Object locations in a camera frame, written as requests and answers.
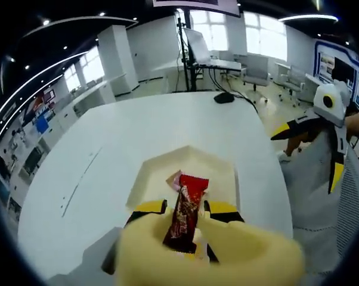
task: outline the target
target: ceiling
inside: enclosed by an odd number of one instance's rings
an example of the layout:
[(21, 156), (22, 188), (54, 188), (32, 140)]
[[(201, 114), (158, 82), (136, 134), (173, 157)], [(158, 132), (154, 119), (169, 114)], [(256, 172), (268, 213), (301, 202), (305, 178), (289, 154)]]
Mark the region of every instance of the ceiling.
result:
[[(332, 8), (320, 7), (317, 11), (312, 0), (239, 0), (241, 10), (258, 12), (275, 18), (294, 14), (321, 13), (330, 14)], [(139, 24), (174, 13), (174, 8), (147, 8), (146, 0), (129, 1), (91, 1), (84, 5), (83, 1), (36, 1), (22, 3), (22, 6), (10, 8), (9, 3), (0, 3), (0, 70), (3, 65), (4, 93), (0, 90), (0, 106), (25, 81), (46, 67), (77, 54), (96, 45), (96, 35), (111, 24), (125, 24), (117, 20), (79, 20), (41, 29), (38, 32), (22, 38), (29, 31), (42, 26), (47, 18), (52, 22), (66, 18), (94, 16), (105, 12), (106, 16), (133, 19)], [(290, 26), (317, 38), (345, 45), (349, 34), (344, 29), (343, 22), (334, 23), (330, 20), (299, 20), (287, 22)], [(47, 82), (62, 74), (63, 67), (67, 67), (75, 60), (65, 62), (34, 80), (21, 93), (30, 94), (41, 87), (41, 80)]]

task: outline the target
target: office chair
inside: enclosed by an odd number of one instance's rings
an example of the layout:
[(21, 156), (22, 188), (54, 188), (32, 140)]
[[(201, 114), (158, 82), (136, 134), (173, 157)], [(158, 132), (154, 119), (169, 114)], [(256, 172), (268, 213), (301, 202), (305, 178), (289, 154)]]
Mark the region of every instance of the office chair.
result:
[[(248, 55), (247, 67), (242, 69), (242, 81), (245, 85), (246, 82), (253, 84), (253, 91), (256, 93), (256, 87), (268, 86), (270, 84), (270, 74), (268, 73), (268, 58), (260, 55)], [(267, 103), (268, 98), (259, 93), (259, 99), (264, 98)]]
[(304, 249), (306, 279), (321, 281), (340, 262), (359, 229), (359, 160), (348, 147), (343, 175), (328, 194), (330, 148), (319, 134), (291, 162), (281, 164), (290, 200), (293, 236)]
[[(301, 70), (291, 67), (287, 74), (280, 75), (280, 84), (284, 88), (288, 88), (290, 100), (293, 102), (292, 106), (300, 106), (300, 101), (296, 96), (293, 96), (294, 92), (302, 92), (305, 85), (305, 73)], [(283, 95), (279, 94), (280, 101), (283, 101)]]

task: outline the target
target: floor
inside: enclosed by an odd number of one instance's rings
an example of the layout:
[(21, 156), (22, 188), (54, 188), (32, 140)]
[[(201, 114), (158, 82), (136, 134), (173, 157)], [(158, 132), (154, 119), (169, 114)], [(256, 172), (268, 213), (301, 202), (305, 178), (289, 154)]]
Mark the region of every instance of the floor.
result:
[[(140, 86), (131, 94), (116, 97), (117, 101), (128, 100), (132, 98), (146, 97), (162, 93), (162, 79), (149, 80), (141, 82)], [(293, 107), (293, 102), (289, 98), (287, 90), (271, 82), (269, 86), (259, 86), (257, 92), (253, 91), (253, 85), (243, 82), (239, 78), (231, 77), (230, 84), (226, 80), (222, 81), (222, 87), (230, 91), (230, 86), (233, 90), (246, 94), (252, 101), (256, 101), (256, 108), (259, 116), (263, 122), (266, 133), (271, 136), (272, 133), (282, 123), (299, 117), (311, 105), (301, 102), (301, 106)], [(259, 99), (259, 93), (268, 98), (265, 103), (264, 98)], [(279, 94), (283, 95), (284, 100), (280, 101)], [(273, 141), (273, 146), (276, 151), (283, 150), (286, 147), (286, 140)]]

